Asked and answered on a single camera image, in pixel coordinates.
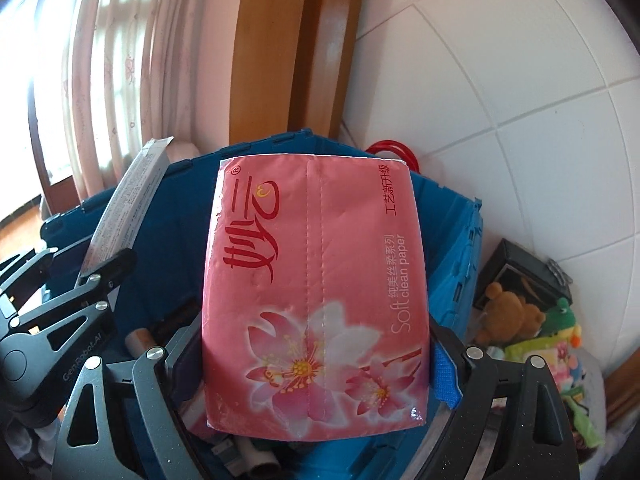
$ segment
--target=curtain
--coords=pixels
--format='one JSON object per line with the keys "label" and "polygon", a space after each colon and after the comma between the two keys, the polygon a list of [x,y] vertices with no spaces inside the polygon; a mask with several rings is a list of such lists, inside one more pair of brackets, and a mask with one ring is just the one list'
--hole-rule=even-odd
{"label": "curtain", "polygon": [[34,76],[43,144],[63,144],[81,200],[152,137],[191,142],[202,0],[45,0]]}

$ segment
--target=pink tissue pack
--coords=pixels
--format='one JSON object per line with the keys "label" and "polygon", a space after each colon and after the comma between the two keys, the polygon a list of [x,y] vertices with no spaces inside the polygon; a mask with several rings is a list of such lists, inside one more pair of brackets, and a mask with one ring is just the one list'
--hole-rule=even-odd
{"label": "pink tissue pack", "polygon": [[207,420],[330,440],[424,423],[424,257],[397,160],[249,155],[220,164],[207,247]]}

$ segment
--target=metal screw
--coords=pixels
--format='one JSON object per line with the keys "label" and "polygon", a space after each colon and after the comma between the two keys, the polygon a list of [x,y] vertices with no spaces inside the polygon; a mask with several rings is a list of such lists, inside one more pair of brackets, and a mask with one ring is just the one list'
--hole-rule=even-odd
{"label": "metal screw", "polygon": [[95,370],[98,366],[100,366],[100,358],[97,355],[92,355],[85,362],[84,366],[89,368],[89,370]]}
{"label": "metal screw", "polygon": [[158,360],[164,355],[164,350],[159,346],[154,346],[146,351],[146,358],[152,359],[153,361]]}
{"label": "metal screw", "polygon": [[482,352],[482,350],[479,349],[477,346],[470,346],[469,348],[466,349],[466,355],[470,359],[477,360],[477,359],[482,359],[484,352]]}
{"label": "metal screw", "polygon": [[534,365],[536,368],[544,368],[546,363],[542,357],[540,357],[539,355],[534,355],[531,358],[531,364]]}

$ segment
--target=blue plastic crate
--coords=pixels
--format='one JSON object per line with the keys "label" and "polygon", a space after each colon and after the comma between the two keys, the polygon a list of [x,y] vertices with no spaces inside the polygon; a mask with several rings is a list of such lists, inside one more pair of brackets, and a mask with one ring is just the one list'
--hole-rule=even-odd
{"label": "blue plastic crate", "polygon": [[[258,153],[371,156],[310,130],[235,144],[210,155],[172,164],[140,227],[134,249],[138,264],[120,288],[116,325],[127,333],[162,319],[190,298],[200,298],[213,192],[220,161]],[[412,173],[426,262],[429,310],[462,336],[471,309],[482,239],[480,202],[469,200]],[[47,220],[40,235],[49,247],[66,247],[94,232],[113,189]],[[47,284],[52,297],[74,286],[70,272]],[[437,406],[430,395],[429,421]],[[301,480],[396,480],[427,427],[318,445],[296,475]]]}

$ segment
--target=teddy bear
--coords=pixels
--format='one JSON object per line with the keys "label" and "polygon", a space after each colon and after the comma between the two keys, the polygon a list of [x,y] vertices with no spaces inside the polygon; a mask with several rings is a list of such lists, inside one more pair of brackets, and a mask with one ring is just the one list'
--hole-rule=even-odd
{"label": "teddy bear", "polygon": [[538,334],[546,319],[538,307],[526,303],[523,296],[502,290],[497,282],[490,283],[484,293],[489,302],[481,317],[476,344],[501,345],[516,338],[532,339]]}

